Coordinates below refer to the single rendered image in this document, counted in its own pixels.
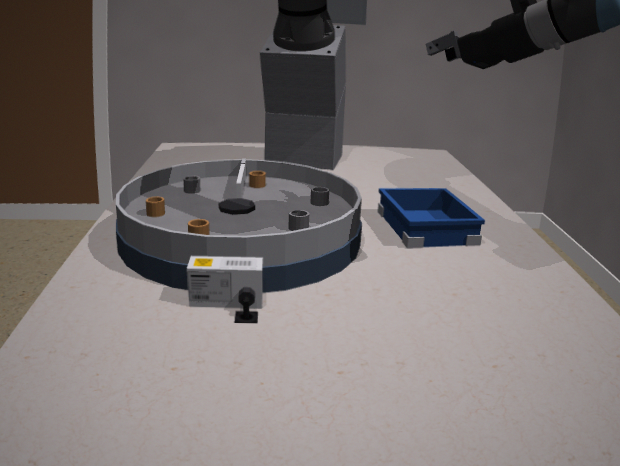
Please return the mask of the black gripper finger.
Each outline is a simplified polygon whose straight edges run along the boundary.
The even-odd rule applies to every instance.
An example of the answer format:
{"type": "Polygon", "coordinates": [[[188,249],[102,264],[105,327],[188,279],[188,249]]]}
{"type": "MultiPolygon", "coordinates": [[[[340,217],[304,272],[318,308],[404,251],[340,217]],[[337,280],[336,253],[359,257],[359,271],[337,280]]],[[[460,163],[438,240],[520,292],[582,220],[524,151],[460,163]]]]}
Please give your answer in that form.
{"type": "Polygon", "coordinates": [[[444,35],[440,38],[437,38],[431,42],[426,43],[428,55],[430,56],[434,55],[436,53],[446,50],[447,48],[454,46],[456,57],[461,58],[458,43],[457,43],[458,38],[459,38],[458,32],[453,30],[447,35],[444,35]]]}
{"type": "Polygon", "coordinates": [[[456,55],[455,55],[456,53],[455,53],[455,50],[454,50],[453,47],[445,50],[446,58],[447,58],[447,61],[449,61],[449,62],[453,61],[455,59],[458,59],[458,57],[456,57],[456,55]]]}

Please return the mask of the dark grey metal bushing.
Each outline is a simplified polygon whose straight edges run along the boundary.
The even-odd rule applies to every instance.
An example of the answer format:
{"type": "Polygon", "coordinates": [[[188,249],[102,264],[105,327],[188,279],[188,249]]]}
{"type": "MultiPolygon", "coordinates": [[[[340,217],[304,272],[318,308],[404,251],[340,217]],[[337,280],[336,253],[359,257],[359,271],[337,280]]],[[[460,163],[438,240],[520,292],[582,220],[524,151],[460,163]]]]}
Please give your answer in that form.
{"type": "Polygon", "coordinates": [[[309,212],[305,210],[292,210],[289,212],[289,227],[291,231],[309,228],[309,212]]]}
{"type": "Polygon", "coordinates": [[[200,192],[200,177],[187,176],[183,178],[184,192],[194,194],[200,192]],[[196,180],[194,180],[196,179],[196,180]]]}
{"type": "Polygon", "coordinates": [[[314,187],[311,189],[311,202],[315,206],[326,206],[329,204],[329,189],[324,187],[314,187]],[[318,191],[318,192],[317,192],[318,191]],[[325,192],[324,192],[325,191],[325,192]]]}

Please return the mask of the grey round turning table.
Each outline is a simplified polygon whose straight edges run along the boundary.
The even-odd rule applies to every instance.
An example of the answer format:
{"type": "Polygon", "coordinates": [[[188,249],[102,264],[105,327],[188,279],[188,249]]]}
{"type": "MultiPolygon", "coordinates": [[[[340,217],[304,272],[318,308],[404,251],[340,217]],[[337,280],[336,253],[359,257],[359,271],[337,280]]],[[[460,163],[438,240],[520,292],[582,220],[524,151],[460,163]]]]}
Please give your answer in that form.
{"type": "Polygon", "coordinates": [[[234,323],[258,323],[258,311],[249,309],[262,309],[263,293],[320,282],[356,259],[361,201],[348,180],[305,165],[246,159],[175,165],[141,175],[116,194],[117,250],[144,278],[188,290],[189,307],[243,308],[234,323]],[[252,171],[266,173],[265,187],[249,186],[252,171]],[[200,177],[200,192],[184,192],[187,176],[200,177]],[[310,203],[313,187],[329,189],[328,205],[310,203]],[[147,216],[145,200],[154,196],[164,198],[163,216],[147,216]],[[309,228],[288,229],[292,210],[310,213],[309,228]],[[210,235],[187,233],[194,219],[208,220],[210,235]]]}

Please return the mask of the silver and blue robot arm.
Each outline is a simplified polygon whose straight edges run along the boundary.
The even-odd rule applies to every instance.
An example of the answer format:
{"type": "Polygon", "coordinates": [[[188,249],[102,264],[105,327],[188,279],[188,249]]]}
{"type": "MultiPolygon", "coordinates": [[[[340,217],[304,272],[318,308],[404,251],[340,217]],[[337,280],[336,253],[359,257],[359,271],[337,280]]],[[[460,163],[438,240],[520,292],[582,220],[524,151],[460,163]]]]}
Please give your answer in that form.
{"type": "MultiPolygon", "coordinates": [[[[620,25],[620,0],[547,0],[547,7],[553,26],[565,43],[620,25]]],[[[327,0],[278,0],[278,9],[273,31],[278,47],[312,51],[335,40],[327,0]]]]}

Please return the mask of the bronze bushing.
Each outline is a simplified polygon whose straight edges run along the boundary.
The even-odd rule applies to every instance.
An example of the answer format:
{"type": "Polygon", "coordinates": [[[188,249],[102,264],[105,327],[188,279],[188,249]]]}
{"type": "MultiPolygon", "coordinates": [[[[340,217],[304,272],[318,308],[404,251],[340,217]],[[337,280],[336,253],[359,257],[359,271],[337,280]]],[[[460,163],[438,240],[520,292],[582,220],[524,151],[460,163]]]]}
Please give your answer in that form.
{"type": "Polygon", "coordinates": [[[188,233],[209,235],[209,222],[204,219],[195,219],[189,221],[188,233]]]}
{"type": "Polygon", "coordinates": [[[263,188],[266,184],[266,173],[263,171],[249,172],[249,186],[252,188],[263,188]]]}
{"type": "Polygon", "coordinates": [[[146,199],[146,212],[149,217],[160,217],[165,214],[165,202],[162,197],[150,197],[146,199]],[[151,201],[151,202],[149,202],[151,201]],[[158,202],[159,201],[159,202],[158,202]]]}

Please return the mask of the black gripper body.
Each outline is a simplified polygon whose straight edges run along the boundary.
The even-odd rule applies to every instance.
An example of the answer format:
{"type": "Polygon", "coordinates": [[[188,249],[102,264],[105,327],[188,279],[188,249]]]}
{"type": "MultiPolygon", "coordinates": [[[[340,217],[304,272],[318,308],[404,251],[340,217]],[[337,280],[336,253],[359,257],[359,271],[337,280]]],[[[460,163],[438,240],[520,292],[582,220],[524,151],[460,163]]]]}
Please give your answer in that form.
{"type": "Polygon", "coordinates": [[[558,36],[547,10],[547,0],[510,0],[513,12],[491,26],[458,38],[466,64],[486,69],[503,60],[513,63],[567,44],[558,36]]]}

